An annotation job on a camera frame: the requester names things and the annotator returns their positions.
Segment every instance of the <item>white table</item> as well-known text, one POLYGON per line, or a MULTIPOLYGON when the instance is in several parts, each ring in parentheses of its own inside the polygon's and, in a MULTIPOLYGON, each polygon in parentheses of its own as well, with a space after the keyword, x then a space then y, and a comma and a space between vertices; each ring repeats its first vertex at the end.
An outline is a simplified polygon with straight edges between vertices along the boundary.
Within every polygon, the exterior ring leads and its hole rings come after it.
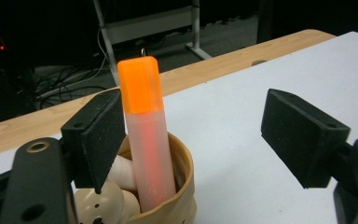
MULTIPOLYGON (((168 129, 195 164, 195 223, 336 223, 332 179, 302 189, 261 137, 269 88, 289 91, 358 138, 358 34, 349 33, 164 98, 168 129)), ((0 153, 0 173, 14 149, 0 153)))

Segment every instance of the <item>table surface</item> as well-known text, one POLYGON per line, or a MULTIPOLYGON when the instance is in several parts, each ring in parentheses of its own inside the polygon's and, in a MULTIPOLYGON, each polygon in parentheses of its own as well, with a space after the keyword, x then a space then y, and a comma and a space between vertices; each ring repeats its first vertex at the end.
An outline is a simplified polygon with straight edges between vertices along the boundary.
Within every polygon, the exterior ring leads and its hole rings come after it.
MULTIPOLYGON (((251 67, 255 61, 269 61, 331 38, 334 36, 324 32, 304 30, 161 73, 163 95, 182 91, 214 78, 251 67)), ((58 133, 61 126, 92 96, 0 122, 0 152, 19 147, 36 138, 58 133)))
POLYGON ((194 161, 195 223, 337 223, 337 181, 332 178, 326 189, 302 189, 261 137, 269 89, 296 94, 346 124, 351 128, 347 142, 353 145, 358 139, 358 33, 164 98, 168 130, 194 161))

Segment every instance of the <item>cylindrical object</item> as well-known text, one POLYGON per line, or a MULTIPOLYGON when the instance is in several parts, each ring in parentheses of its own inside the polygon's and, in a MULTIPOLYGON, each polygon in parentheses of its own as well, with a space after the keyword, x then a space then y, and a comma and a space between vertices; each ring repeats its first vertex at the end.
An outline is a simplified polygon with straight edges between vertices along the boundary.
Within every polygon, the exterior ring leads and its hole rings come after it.
POLYGON ((116 156, 112 168, 107 175, 107 180, 115 182, 121 189, 136 191, 132 161, 121 156, 116 156))
MULTIPOLYGON (((187 147, 174 135, 169 133, 173 173, 178 191, 170 199, 154 209, 136 214, 127 224, 191 224, 197 213, 194 199, 194 165, 187 147)), ((118 154, 131 158, 129 138, 121 144, 118 154)))
POLYGON ((193 29, 193 48, 200 48, 200 1, 193 0, 191 8, 191 22, 193 29))
POLYGON ((157 60, 121 61, 118 73, 141 210, 147 212, 176 193, 157 60))

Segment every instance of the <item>screw hole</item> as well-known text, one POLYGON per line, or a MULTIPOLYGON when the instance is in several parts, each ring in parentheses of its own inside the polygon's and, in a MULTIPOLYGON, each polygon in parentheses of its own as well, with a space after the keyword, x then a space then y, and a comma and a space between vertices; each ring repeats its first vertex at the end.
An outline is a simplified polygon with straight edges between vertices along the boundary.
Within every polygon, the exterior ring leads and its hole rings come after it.
POLYGON ((103 219, 101 217, 97 217, 94 219, 92 224, 103 224, 103 219))
POLYGON ((45 206, 43 206, 42 204, 37 204, 27 208, 22 213, 21 218, 23 221, 32 221, 42 216, 44 212, 45 212, 45 206))
POLYGON ((49 142, 36 142, 27 147, 28 153, 36 153, 47 149, 50 146, 49 142))

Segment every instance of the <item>tan container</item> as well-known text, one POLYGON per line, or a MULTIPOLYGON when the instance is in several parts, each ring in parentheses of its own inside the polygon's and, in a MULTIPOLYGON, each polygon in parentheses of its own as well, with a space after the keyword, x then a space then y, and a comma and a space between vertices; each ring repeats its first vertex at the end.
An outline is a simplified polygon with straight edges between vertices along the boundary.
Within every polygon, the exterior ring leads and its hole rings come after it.
MULTIPOLYGON (((158 207, 135 215, 129 224, 191 224, 197 212, 194 199, 194 165, 187 147, 173 134, 169 133, 173 173, 177 193, 158 207)), ((126 137, 118 154, 131 158, 130 142, 126 137)))

